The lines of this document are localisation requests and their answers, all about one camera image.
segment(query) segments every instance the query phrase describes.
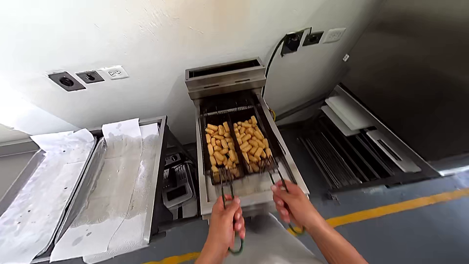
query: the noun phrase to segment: stainless steel fryer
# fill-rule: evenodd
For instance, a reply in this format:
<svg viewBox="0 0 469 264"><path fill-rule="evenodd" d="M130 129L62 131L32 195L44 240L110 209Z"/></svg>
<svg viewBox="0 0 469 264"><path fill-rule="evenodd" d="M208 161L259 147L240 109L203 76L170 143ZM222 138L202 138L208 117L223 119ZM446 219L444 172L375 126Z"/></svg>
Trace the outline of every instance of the stainless steel fryer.
<svg viewBox="0 0 469 264"><path fill-rule="evenodd" d="M283 141L269 108L261 96L265 85L265 66L259 58L235 61L186 70L186 86L196 107L197 169L200 192L200 211L203 219L209 219L213 204L221 195L221 186L211 178L211 164L205 141L207 123L219 125L227 121L243 121L255 116L262 133L269 140L272 155L278 161L283 178L298 184L305 194L309 191ZM242 163L242 155L235 143ZM268 172L249 173L232 182L234 194L241 199L246 216L275 211L272 200L271 178ZM272 174L279 180L278 173Z"/></svg>

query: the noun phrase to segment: white wall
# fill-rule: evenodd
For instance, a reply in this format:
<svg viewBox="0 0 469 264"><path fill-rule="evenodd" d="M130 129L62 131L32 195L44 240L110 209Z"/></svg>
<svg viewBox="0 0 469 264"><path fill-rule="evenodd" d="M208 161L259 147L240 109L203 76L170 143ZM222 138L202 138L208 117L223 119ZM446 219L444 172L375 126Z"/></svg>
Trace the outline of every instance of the white wall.
<svg viewBox="0 0 469 264"><path fill-rule="evenodd" d="M168 115L195 140L184 70L261 57L287 32L347 27L336 43L277 57L265 98L278 114L321 94L382 0L16 0L0 9L0 79L27 101L77 127ZM46 76L122 65L130 78L66 92Z"/></svg>

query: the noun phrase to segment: person's left hand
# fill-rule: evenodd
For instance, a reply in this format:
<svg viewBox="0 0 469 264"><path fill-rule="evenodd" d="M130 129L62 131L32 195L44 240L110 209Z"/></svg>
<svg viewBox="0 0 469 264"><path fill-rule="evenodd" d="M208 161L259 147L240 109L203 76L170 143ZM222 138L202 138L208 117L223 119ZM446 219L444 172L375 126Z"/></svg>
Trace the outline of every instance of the person's left hand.
<svg viewBox="0 0 469 264"><path fill-rule="evenodd" d="M230 204L226 203L226 209L223 208L221 196L218 197L217 202L213 205L207 241L201 252L201 257L210 255L210 259L219 259L219 257L223 259L228 254L228 248L233 248L235 244L234 232L237 231L242 239L246 235L238 196L235 196L233 199L231 195L226 194L225 199L226 201L231 201Z"/></svg>

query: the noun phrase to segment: black outlet plate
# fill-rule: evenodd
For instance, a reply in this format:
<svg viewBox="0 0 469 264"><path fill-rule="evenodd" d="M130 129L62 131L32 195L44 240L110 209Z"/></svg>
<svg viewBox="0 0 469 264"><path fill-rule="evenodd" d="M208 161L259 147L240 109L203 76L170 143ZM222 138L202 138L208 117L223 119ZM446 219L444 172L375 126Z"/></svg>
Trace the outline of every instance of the black outlet plate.
<svg viewBox="0 0 469 264"><path fill-rule="evenodd" d="M324 31L315 32L315 33L306 35L303 41L303 46L309 46L309 45L319 43L323 34L324 34Z"/></svg>
<svg viewBox="0 0 469 264"><path fill-rule="evenodd" d="M104 79L95 70L79 72L76 74L86 84L102 82Z"/></svg>
<svg viewBox="0 0 469 264"><path fill-rule="evenodd" d="M283 46L282 50L280 51L280 55L283 56L285 54L296 52L300 46L302 37L303 31L287 34L283 40Z"/></svg>
<svg viewBox="0 0 469 264"><path fill-rule="evenodd" d="M86 89L85 86L79 83L66 71L49 74L48 76L53 82L58 84L67 92Z"/></svg>

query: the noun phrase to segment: white cutting board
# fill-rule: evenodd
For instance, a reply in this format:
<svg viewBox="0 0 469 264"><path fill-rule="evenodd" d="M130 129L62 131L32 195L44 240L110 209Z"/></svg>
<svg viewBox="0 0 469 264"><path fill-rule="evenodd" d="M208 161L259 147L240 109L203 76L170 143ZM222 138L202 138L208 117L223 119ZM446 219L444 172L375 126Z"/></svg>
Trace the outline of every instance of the white cutting board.
<svg viewBox="0 0 469 264"><path fill-rule="evenodd" d="M332 96L327 98L325 102L350 130L373 126L371 120L363 115L356 105L343 96Z"/></svg>

